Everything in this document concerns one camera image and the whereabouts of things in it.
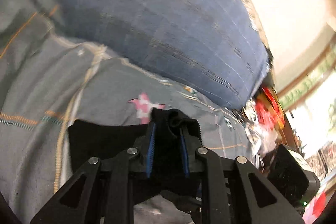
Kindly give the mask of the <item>black pants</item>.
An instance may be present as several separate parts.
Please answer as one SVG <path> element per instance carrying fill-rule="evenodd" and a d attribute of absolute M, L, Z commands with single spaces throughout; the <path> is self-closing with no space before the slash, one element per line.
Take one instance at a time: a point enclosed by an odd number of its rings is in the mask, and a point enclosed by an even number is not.
<path fill-rule="evenodd" d="M 77 171 L 90 157 L 108 160 L 129 148 L 138 151 L 131 164 L 134 203 L 163 190 L 179 196 L 197 196 L 195 150 L 202 145 L 196 119 L 178 109 L 153 109 L 150 121 L 129 126 L 104 126 L 76 120 L 68 128 L 71 168 Z"/>

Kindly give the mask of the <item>clear plastic bags pile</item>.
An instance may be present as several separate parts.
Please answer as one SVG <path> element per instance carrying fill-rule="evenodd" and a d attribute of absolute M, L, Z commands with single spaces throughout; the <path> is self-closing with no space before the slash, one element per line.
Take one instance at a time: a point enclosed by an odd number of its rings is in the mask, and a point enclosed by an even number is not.
<path fill-rule="evenodd" d="M 278 133 L 275 129 L 261 123 L 256 110 L 256 102 L 250 98 L 238 111 L 246 136 L 252 144 L 252 154 L 263 158 L 276 148 Z"/>

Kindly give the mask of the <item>red orange gift boxes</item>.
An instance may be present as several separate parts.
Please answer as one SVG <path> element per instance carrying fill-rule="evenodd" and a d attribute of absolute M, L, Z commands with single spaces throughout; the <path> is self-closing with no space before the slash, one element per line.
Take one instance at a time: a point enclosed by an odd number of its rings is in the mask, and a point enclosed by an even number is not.
<path fill-rule="evenodd" d="M 267 131 L 280 131 L 285 127 L 285 115 L 274 88 L 262 87 L 255 99 L 259 124 Z"/>

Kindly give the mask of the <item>grey patterned bedsheet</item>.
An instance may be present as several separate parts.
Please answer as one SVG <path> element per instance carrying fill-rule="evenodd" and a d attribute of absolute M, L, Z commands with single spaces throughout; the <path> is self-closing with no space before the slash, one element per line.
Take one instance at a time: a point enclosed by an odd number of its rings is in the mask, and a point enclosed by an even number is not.
<path fill-rule="evenodd" d="M 62 36 L 54 0 L 1 0 L 1 193 L 22 223 L 72 174 L 67 127 L 76 119 L 140 124 L 149 107 L 198 120 L 205 146 L 253 160 L 243 126 L 202 94 L 149 73 L 106 46 Z"/>

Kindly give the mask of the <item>blue plaid pillow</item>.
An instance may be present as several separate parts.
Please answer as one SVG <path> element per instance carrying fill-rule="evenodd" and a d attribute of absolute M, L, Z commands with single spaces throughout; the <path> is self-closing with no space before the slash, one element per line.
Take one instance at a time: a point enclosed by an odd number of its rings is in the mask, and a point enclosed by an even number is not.
<path fill-rule="evenodd" d="M 268 73 L 242 0 L 58 0 L 69 36 L 239 109 Z"/>

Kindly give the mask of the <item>wooden window frame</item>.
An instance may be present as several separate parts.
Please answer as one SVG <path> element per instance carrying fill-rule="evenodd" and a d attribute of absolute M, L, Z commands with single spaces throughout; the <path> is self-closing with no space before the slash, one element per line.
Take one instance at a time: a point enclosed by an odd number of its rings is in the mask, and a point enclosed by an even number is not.
<path fill-rule="evenodd" d="M 335 69 L 335 35 L 319 56 L 277 95 L 284 112 L 304 103 L 333 73 Z"/>

